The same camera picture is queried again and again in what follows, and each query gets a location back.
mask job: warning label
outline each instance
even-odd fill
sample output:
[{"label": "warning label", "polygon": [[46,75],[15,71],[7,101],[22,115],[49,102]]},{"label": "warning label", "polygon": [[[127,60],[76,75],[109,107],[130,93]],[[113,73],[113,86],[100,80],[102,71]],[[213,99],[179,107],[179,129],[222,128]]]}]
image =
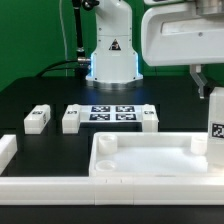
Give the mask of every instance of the warning label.
[{"label": "warning label", "polygon": [[115,39],[114,42],[111,44],[110,48],[109,48],[110,51],[121,51],[121,48],[117,42],[117,40]]}]

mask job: white tray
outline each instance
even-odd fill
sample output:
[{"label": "white tray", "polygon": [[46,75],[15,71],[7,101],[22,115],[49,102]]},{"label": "white tray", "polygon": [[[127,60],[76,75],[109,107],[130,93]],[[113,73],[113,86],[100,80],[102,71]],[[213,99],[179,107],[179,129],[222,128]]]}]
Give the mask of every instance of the white tray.
[{"label": "white tray", "polygon": [[[102,136],[117,138],[116,152],[100,152]],[[89,174],[107,177],[214,175],[207,171],[206,157],[191,152],[193,136],[206,139],[207,133],[97,133]]]}]

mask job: white foam piece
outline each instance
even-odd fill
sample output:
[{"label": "white foam piece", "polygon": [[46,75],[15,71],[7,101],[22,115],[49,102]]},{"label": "white foam piece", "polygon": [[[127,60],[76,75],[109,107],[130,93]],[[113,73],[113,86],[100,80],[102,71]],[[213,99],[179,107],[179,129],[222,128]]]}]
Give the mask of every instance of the white foam piece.
[{"label": "white foam piece", "polygon": [[62,129],[64,134],[76,134],[80,126],[81,106],[78,104],[69,105],[62,119]]},{"label": "white foam piece", "polygon": [[0,139],[0,174],[4,171],[16,152],[16,136],[4,135]]},{"label": "white foam piece", "polygon": [[51,118],[49,105],[36,106],[24,119],[26,134],[40,134]]}]

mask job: black marking on block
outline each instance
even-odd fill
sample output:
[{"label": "black marking on block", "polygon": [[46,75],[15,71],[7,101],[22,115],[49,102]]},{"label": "black marking on block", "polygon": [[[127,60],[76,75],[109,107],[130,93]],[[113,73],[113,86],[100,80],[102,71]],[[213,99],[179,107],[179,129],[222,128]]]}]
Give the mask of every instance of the black marking on block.
[{"label": "black marking on block", "polygon": [[224,124],[212,124],[212,137],[218,139],[224,139]]},{"label": "black marking on block", "polygon": [[34,115],[40,115],[42,113],[43,113],[43,111],[34,111],[32,114],[34,114]]},{"label": "black marking on block", "polygon": [[46,114],[44,114],[43,119],[44,119],[44,124],[46,124],[47,122]]},{"label": "black marking on block", "polygon": [[136,121],[135,114],[116,114],[117,121]]},{"label": "black marking on block", "polygon": [[109,121],[110,114],[90,114],[90,121]]},{"label": "black marking on block", "polygon": [[116,106],[116,112],[119,113],[135,112],[135,108],[134,106]]},{"label": "black marking on block", "polygon": [[151,114],[155,114],[155,113],[153,111],[144,111],[144,114],[151,115]]},{"label": "black marking on block", "polygon": [[68,113],[67,114],[77,114],[78,112],[77,111],[68,111]]},{"label": "black marking on block", "polygon": [[110,112],[110,106],[93,106],[91,112]]}]

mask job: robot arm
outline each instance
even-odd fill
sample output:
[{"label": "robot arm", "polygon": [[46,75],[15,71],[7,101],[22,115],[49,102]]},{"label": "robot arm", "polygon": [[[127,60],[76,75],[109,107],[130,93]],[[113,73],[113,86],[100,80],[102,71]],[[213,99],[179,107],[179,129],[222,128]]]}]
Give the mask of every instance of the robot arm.
[{"label": "robot arm", "polygon": [[223,36],[224,0],[153,7],[142,21],[143,58],[151,66],[189,65],[204,98],[209,91],[201,65],[224,62]]}]

